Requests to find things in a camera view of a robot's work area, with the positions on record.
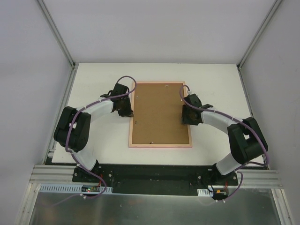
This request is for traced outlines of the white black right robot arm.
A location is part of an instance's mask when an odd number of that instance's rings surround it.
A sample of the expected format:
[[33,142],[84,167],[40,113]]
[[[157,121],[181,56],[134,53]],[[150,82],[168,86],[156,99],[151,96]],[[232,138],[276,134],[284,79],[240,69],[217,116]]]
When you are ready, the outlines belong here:
[[268,145],[253,117],[237,119],[216,110],[212,105],[203,105],[196,94],[181,98],[183,124],[210,125],[228,135],[230,153],[211,167],[203,180],[208,184],[222,185],[228,176],[241,169],[251,160],[267,153]]

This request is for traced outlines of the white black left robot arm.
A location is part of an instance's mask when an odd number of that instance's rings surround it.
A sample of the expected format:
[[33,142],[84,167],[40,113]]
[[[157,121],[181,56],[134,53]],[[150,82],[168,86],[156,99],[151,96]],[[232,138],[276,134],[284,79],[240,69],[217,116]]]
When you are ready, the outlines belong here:
[[67,106],[61,113],[53,138],[84,169],[82,175],[88,182],[99,177],[98,161],[88,150],[91,123],[114,111],[121,117],[133,117],[129,94],[129,87],[116,83],[95,102],[81,108]]

